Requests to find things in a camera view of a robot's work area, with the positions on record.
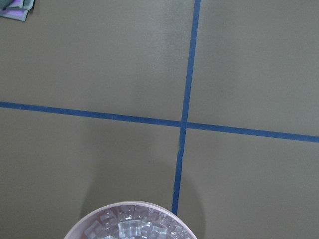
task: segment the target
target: gray floor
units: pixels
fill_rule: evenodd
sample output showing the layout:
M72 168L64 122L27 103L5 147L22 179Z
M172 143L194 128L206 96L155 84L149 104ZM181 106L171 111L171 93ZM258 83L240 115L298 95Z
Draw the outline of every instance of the gray floor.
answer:
M38 0L0 18L0 101L181 120L193 0ZM319 136L319 2L202 0L189 122ZM0 238L124 200L170 209L179 128L0 108ZM199 239L319 238L319 145L188 129Z

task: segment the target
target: blue painter's tape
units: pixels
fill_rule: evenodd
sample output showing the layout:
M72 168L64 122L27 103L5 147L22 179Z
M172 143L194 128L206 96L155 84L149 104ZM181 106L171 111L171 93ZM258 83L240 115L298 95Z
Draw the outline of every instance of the blue painter's tape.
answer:
M282 139L319 143L319 136L310 136L310 135L303 135L303 134L282 133L282 132L274 132L274 131L266 131L266 130L235 128L235 127L228 127L228 126L219 126L219 125L202 124L202 123L190 123L190 122L187 123L187 127L193 128L193 129L216 131L216 132L237 133L237 134L261 136L261 137L282 138Z
M26 111L38 111L38 112L70 115L70 116L81 116L81 117L99 118L99 119L107 119L107 120L119 120L119 121L127 121L127 122L148 123L148 124L180 127L180 122L174 121L174 120L153 119L153 118L145 118L145 117L137 117L137 116L124 116L124 115L91 112L91 111L70 110L70 109L35 106L35 105L24 105L24 104L16 104L16 103L9 103L9 102L0 102L0 107L26 110Z
M193 70L194 70L199 10L200 10L200 0L195 0L193 22L192 22L191 36L190 36L190 45L189 45L189 55L188 55L188 64L187 64L187 76L186 76L186 83L185 83L183 112L182 112L182 117L181 117L181 127L180 127L180 134L179 134L179 151L177 154L176 173L175 173L175 182L174 182L174 194L173 194L173 202L172 202L172 207L171 207L171 211L175 215L177 215L177 211L178 211L179 191L180 191L182 163L183 163L183 155L184 155L185 140L186 140L191 83L192 83Z

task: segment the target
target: pink container rim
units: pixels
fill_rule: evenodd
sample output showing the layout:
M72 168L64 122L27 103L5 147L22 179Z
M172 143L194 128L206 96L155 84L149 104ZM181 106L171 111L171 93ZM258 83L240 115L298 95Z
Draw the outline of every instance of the pink container rim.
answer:
M156 209L160 212L163 212L170 217L172 217L174 220L176 220L179 224L181 224L192 236L193 239L197 239L197 237L194 235L194 233L186 226L185 223L181 219L179 219L175 214L170 212L169 210L158 206L153 203L148 202L142 202L142 201L125 201L125 202L119 202L119 203L113 203L110 205L106 205L104 207L98 208L97 210L94 210L93 212L89 213L85 217L83 217L80 221L78 221L68 232L68 234L65 236L64 239L83 239L83 233L84 231L95 221L96 215L102 212L103 210L110 209L113 207L118 207L122 205L135 205L135 206L144 206L148 208Z

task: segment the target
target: purple paper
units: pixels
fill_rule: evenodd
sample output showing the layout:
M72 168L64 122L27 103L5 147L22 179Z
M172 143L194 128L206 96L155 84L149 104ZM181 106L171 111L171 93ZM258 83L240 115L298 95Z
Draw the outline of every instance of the purple paper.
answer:
M7 8L6 10L0 11L0 16L16 19L20 21L25 21L27 14L28 14L28 10L21 9L21 8Z
M12 3L10 3L10 5L8 7L23 7L23 1L24 0L13 0Z
M17 16L17 17L23 17L25 14L24 9L9 9L7 8L6 10L1 10L0 14L2 15L11 15L11 16Z

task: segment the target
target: paper stack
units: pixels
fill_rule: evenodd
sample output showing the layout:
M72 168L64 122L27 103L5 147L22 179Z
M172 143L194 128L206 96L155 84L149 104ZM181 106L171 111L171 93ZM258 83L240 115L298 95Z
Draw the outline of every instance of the paper stack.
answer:
M33 8L34 0L11 0L8 6L1 5L5 9L0 10L0 16L25 21L29 10Z

